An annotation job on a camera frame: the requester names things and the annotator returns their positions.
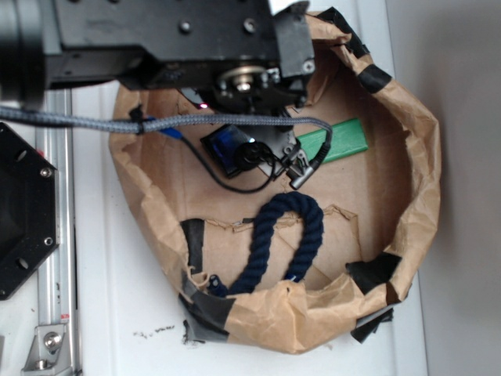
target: black octagonal mount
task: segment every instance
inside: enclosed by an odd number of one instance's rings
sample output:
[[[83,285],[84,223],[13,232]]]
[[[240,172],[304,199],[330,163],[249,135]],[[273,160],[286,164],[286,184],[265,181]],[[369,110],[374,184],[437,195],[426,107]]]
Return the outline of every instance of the black octagonal mount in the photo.
[[[57,247],[57,170],[0,122],[0,300]]]

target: twisted rope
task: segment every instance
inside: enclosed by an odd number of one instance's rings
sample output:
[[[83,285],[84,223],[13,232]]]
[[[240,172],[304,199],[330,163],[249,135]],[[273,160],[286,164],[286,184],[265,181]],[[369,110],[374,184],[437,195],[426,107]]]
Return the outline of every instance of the twisted rope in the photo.
[[[254,220],[250,256],[243,272],[230,288],[217,275],[211,276],[208,286],[210,293],[224,297],[254,291],[268,268],[273,227],[285,212],[298,213],[303,218],[305,227],[299,248],[283,279],[299,282],[305,277],[322,245],[323,211],[310,196],[299,192],[279,193],[261,208]]]

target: brown paper bag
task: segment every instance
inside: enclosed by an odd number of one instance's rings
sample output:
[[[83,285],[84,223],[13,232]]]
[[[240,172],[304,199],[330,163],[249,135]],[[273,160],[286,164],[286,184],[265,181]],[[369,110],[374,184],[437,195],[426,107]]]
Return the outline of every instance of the brown paper bag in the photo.
[[[369,149],[323,164],[301,188],[318,201],[325,226],[323,245],[302,282],[279,280],[301,239],[302,222],[289,213],[276,225],[269,268],[254,293],[217,298],[205,290],[212,273],[228,285],[238,277],[252,233],[243,219],[255,217],[276,193],[290,191],[287,177],[243,196],[215,184],[177,140],[157,132],[110,137],[132,214],[179,293],[191,339],[287,353],[315,348],[354,329],[358,319],[403,301],[434,238],[441,170],[437,121],[370,55],[357,58],[346,45],[351,35],[312,16],[308,23],[317,71],[308,106],[290,112],[330,124],[358,118]],[[126,118],[139,101],[158,118],[210,112],[176,90],[121,89],[116,117]],[[203,153],[200,138],[219,126],[186,126],[182,132]],[[231,184],[249,188],[264,178],[256,169]]]

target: green wooden block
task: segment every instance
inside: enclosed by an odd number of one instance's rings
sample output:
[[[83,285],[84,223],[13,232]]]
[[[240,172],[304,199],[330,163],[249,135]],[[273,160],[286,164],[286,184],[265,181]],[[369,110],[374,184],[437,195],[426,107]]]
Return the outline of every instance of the green wooden block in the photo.
[[[351,119],[332,126],[333,137],[329,153],[323,163],[348,157],[369,149],[366,135],[363,133],[362,124],[358,119]],[[308,159],[311,160],[320,150],[320,146],[326,139],[326,131],[323,129],[299,136],[301,147]]]

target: gray wall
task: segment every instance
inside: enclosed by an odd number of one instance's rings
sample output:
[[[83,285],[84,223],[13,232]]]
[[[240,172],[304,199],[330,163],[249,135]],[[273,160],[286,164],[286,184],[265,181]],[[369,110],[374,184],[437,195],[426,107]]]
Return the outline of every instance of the gray wall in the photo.
[[[420,270],[430,376],[501,374],[501,2],[387,0],[396,78],[442,123]]]

